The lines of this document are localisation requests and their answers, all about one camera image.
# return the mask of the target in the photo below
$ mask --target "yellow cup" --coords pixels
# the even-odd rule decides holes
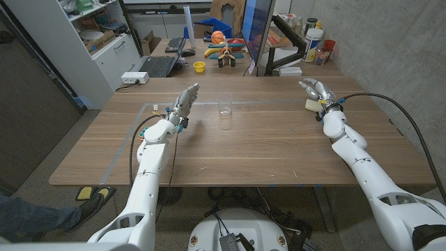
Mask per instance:
[[[202,73],[204,71],[204,62],[198,61],[194,63],[195,71]]]

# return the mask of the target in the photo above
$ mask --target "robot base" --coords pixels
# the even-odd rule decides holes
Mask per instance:
[[[288,250],[284,232],[265,215],[246,208],[230,208],[218,211],[216,214],[222,219],[230,234],[242,234],[253,244],[255,250]],[[223,224],[221,227],[223,235],[226,236]],[[187,250],[222,250],[219,239],[220,227],[217,218],[210,215],[192,231]],[[237,242],[237,246],[239,250],[245,250],[241,242]]]

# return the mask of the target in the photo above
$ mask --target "jeans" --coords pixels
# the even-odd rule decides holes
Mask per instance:
[[[17,232],[34,234],[68,230],[79,222],[80,217],[79,207],[55,209],[0,195],[0,235],[5,238]]]

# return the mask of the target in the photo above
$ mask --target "computer monitor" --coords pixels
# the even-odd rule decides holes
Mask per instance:
[[[242,35],[256,66],[263,54],[275,2],[275,0],[246,0]]]

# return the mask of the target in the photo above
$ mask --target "laptop keyboard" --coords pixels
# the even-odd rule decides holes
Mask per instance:
[[[150,77],[166,77],[167,71],[170,69],[172,60],[174,60],[171,56],[161,56],[156,58],[155,65],[151,68],[151,71],[148,73]]]
[[[183,37],[172,38],[167,45],[165,52],[177,52],[180,49]]]

